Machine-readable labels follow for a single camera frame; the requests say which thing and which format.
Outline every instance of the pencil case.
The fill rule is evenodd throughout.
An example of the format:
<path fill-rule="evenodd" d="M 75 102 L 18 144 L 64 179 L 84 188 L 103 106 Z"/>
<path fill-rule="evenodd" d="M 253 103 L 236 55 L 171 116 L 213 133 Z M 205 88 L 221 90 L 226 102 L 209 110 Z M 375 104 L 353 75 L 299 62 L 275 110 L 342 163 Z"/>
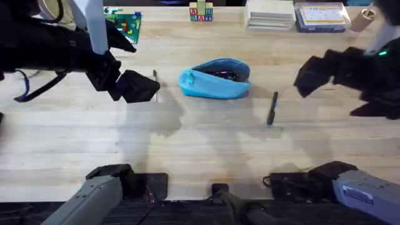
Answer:
<path fill-rule="evenodd" d="M 237 81 L 208 74 L 208 71 L 232 71 Z M 214 99 L 240 98 L 250 88 L 249 66 L 237 59 L 219 58 L 190 67 L 179 76 L 179 85 L 184 95 Z"/>

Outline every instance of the wooden table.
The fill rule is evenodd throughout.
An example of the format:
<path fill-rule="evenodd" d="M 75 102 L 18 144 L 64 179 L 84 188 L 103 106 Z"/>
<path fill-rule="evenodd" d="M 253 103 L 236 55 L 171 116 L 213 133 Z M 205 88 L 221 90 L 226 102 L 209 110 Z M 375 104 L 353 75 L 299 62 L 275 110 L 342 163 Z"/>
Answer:
<path fill-rule="evenodd" d="M 85 175 L 105 164 L 129 163 L 136 172 L 169 174 L 169 199 L 202 199 L 212 183 L 228 183 L 244 198 L 265 198 L 261 178 L 333 160 L 355 164 L 400 183 L 400 123 L 358 118 L 359 93 L 327 85 L 302 99 L 293 87 L 299 68 L 325 50 L 365 48 L 380 22 L 361 34 L 246 31 L 242 8 L 217 7 L 214 22 L 190 22 L 186 7 L 127 7 L 143 13 L 137 53 L 114 50 L 122 70 L 151 76 L 158 102 L 113 102 L 85 74 L 72 73 L 32 102 L 22 76 L 0 82 L 0 201 L 65 201 Z M 360 8 L 350 7 L 354 17 Z M 251 67 L 243 99 L 183 96 L 179 73 L 218 57 Z M 40 72 L 32 88 L 54 75 Z M 279 91 L 274 127 L 266 128 L 272 93 Z"/>

